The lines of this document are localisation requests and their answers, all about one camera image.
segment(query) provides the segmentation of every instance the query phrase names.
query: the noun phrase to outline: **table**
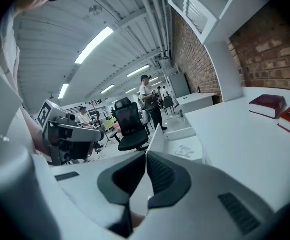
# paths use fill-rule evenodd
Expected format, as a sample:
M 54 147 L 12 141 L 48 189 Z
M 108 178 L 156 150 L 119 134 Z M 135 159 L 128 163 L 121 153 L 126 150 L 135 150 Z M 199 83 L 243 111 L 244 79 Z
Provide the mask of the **table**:
M 177 98 L 177 101 L 181 106 L 183 113 L 185 114 L 212 106 L 212 97 L 216 95 L 216 93 L 192 93 Z
M 249 112 L 241 97 L 185 114 L 203 160 L 262 197 L 276 212 L 290 203 L 290 133 Z

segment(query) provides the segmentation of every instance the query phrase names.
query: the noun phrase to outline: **white sleeve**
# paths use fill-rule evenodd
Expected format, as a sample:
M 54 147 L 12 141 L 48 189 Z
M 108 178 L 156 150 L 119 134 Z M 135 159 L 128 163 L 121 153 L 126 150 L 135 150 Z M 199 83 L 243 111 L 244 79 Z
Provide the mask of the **white sleeve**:
M 139 95 L 141 95 L 141 96 L 146 95 L 146 91 L 145 91 L 144 86 L 141 86 L 141 87 L 139 88 Z

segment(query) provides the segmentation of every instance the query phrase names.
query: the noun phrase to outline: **black pants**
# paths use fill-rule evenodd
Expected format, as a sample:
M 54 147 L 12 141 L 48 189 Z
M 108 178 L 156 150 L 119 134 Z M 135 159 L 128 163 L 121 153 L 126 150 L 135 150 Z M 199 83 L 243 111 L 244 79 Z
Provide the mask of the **black pants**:
M 153 112 L 150 112 L 150 116 L 153 119 L 155 130 L 160 124 L 160 127 L 163 127 L 162 114 L 159 107 L 155 107 Z

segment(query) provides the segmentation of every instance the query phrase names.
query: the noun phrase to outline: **white cabinet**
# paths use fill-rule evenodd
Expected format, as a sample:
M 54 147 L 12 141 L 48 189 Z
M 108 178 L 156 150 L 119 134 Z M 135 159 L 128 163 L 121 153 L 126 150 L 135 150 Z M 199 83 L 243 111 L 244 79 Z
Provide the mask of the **white cabinet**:
M 168 0 L 202 44 L 227 41 L 269 0 Z

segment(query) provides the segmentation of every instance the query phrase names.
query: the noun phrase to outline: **person's arm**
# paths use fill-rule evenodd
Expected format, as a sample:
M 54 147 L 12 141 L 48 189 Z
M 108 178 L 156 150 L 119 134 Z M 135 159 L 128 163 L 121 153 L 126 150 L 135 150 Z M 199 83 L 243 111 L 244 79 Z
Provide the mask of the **person's arm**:
M 141 96 L 141 99 L 143 100 L 143 101 L 148 101 L 148 100 L 151 100 L 151 99 L 153 99 L 153 96 L 152 96 L 152 94 L 149 94 L 149 95 L 142 95 Z
M 42 129 L 37 125 L 37 123 L 35 123 L 35 121 L 31 118 L 31 116 L 23 108 L 23 106 L 20 107 L 20 110 L 24 116 L 25 122 L 29 129 L 31 138 L 33 139 L 36 150 L 44 153 L 47 156 L 51 156 L 49 147 L 46 146 L 46 144 L 44 143 Z

